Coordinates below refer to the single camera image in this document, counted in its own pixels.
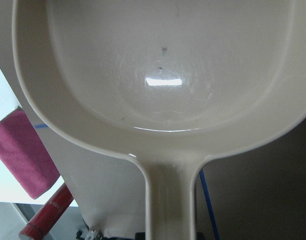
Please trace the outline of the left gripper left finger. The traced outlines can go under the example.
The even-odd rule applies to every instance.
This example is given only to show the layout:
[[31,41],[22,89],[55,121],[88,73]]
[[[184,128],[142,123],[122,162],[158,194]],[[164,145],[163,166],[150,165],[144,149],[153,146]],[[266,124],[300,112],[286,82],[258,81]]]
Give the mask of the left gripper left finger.
[[145,239],[146,239],[145,232],[137,232],[137,233],[135,233],[134,240],[145,240]]

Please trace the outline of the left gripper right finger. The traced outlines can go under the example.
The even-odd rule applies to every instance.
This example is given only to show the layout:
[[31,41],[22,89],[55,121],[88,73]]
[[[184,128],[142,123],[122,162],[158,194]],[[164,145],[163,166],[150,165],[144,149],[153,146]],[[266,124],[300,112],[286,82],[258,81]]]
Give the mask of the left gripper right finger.
[[197,239],[197,240],[205,240],[205,236],[204,236],[203,233],[197,232],[197,234],[196,234],[196,239]]

